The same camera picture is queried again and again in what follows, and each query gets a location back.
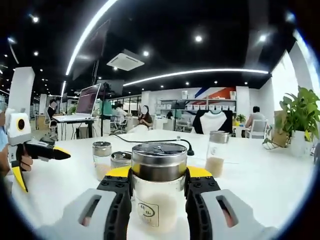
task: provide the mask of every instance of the black ceiling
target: black ceiling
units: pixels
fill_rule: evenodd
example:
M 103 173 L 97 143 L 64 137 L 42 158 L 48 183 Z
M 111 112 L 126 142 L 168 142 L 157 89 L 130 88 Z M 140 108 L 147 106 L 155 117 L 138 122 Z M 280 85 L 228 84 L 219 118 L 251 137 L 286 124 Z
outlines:
M 4 0 L 1 3 L 0 64 L 8 69 L 0 66 L 3 71 L 0 89 L 9 89 L 13 69 L 24 66 L 33 67 L 36 94 L 60 95 L 63 81 L 67 81 L 69 96 L 89 86 L 92 66 L 74 81 L 65 73 L 78 39 L 105 2 Z M 37 24 L 32 22 L 30 14 L 39 17 Z M 118 0 L 100 22 L 106 20 L 111 24 L 97 76 L 126 82 L 208 68 L 270 72 L 284 50 L 294 43 L 292 23 L 286 21 L 286 9 L 276 0 Z M 263 34 L 267 39 L 259 42 Z M 202 36 L 201 43 L 195 42 L 196 35 Z M 7 37 L 16 41 L 13 48 L 19 64 L 14 60 Z M 142 56 L 145 65 L 141 67 L 114 71 L 107 62 L 123 49 L 138 55 L 148 50 L 150 55 Z M 269 77 L 243 73 L 190 74 L 131 85 L 123 89 L 123 95 L 139 94 L 142 88 L 160 90 L 161 85 L 164 89 L 185 88 L 186 82 L 191 88 L 244 86 L 245 82 L 250 88 L 260 88 Z

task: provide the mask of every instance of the jar label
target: jar label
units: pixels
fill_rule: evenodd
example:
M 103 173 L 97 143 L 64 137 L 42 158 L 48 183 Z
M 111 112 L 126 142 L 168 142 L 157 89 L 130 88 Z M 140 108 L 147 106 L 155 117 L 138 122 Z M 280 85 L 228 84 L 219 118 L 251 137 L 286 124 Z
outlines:
M 135 197 L 135 200 L 140 219 L 149 226 L 159 227 L 159 206 L 141 201 L 137 197 Z

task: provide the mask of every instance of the air conditioner unit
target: air conditioner unit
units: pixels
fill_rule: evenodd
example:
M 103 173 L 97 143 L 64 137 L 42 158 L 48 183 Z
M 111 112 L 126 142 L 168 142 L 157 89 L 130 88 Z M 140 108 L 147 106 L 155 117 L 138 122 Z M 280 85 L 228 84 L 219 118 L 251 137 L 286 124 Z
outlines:
M 129 51 L 125 51 L 125 53 L 121 52 L 114 58 L 112 58 L 107 65 L 111 67 L 116 67 L 118 69 L 122 69 L 125 71 L 130 71 L 132 69 L 135 69 L 137 67 L 140 67 L 144 65 L 145 63 L 143 61 L 138 60 L 136 57 L 133 57 L 131 55 L 133 54 L 127 54 Z

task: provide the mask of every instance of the woman sitting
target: woman sitting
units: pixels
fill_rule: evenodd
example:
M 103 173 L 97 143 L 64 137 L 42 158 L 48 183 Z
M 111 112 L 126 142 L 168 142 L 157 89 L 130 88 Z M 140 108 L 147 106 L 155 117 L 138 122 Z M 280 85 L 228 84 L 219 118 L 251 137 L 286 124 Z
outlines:
M 149 127 L 153 126 L 153 121 L 149 114 L 149 107 L 147 105 L 144 105 L 141 108 L 141 113 L 138 117 L 138 121 L 138 126 L 132 128 L 128 133 L 146 132 L 149 130 Z

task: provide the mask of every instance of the laptop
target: laptop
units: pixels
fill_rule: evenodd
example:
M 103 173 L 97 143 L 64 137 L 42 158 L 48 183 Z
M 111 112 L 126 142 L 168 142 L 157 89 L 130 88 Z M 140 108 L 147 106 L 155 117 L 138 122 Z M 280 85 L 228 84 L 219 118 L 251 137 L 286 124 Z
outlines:
M 94 112 L 94 106 L 98 97 L 100 87 L 101 83 L 89 86 L 81 90 L 74 115 L 53 116 L 52 118 L 58 123 L 94 119 L 92 115 Z

